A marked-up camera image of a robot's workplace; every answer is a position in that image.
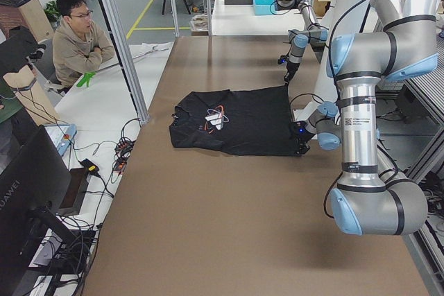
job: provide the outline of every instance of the brown table surface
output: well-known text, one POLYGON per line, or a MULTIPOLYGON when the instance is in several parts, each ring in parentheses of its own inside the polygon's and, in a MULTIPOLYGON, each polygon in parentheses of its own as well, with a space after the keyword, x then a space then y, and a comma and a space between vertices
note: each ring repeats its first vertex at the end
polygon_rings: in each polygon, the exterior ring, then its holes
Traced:
MULTIPOLYGON (((285 40, 178 38, 84 295, 428 295, 399 236, 345 235, 324 215, 340 150, 314 142, 304 157, 236 157, 172 147, 171 114, 189 92, 281 85, 285 40)), ((307 49, 290 97, 312 90, 317 68, 307 49)))

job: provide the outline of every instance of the electronic device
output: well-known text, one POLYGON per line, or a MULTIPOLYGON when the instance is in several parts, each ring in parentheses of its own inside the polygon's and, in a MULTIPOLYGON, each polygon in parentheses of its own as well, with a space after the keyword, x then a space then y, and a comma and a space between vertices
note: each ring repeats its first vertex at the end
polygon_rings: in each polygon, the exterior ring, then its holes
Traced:
POLYGON ((67 151, 72 138, 77 133, 76 126, 74 124, 58 124, 58 125, 45 125, 54 146, 57 148, 60 156, 67 151))
POLYGON ((91 178, 89 170, 85 167, 73 168, 69 173, 71 173, 71 183, 58 210, 58 213, 62 216, 78 215, 80 213, 91 178))
POLYGON ((0 174, 0 290, 14 293, 46 231, 76 236, 56 217, 71 176, 43 126, 0 174))

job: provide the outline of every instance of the black t-shirt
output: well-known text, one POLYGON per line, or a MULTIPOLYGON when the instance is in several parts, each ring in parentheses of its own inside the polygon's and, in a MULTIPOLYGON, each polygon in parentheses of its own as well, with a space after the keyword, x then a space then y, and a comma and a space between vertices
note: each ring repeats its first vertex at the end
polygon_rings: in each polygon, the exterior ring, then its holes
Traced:
POLYGON ((176 148, 205 148, 232 155, 297 155, 287 86, 192 92, 175 111, 169 130, 176 148))

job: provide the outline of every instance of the man's glasses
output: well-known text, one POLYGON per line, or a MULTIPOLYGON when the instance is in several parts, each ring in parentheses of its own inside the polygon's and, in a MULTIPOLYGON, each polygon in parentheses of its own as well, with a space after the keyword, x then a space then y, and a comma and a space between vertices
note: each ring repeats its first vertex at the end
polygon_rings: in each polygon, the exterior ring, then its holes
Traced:
POLYGON ((81 19, 91 19, 93 11, 92 10, 88 10, 88 12, 86 14, 80 14, 80 15, 70 15, 70 17, 80 17, 81 19))

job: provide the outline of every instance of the chair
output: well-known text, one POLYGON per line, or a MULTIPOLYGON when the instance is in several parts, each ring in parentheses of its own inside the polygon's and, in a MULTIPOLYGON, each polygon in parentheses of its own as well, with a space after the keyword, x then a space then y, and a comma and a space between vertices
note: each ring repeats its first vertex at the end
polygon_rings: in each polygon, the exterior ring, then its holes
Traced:
POLYGON ((65 87, 62 86, 62 83, 56 76, 56 68, 53 63, 53 40, 44 40, 42 44, 46 46, 46 49, 43 56, 35 63, 35 66, 46 79, 44 84, 45 89, 48 92, 53 91, 61 94, 65 91, 65 87))

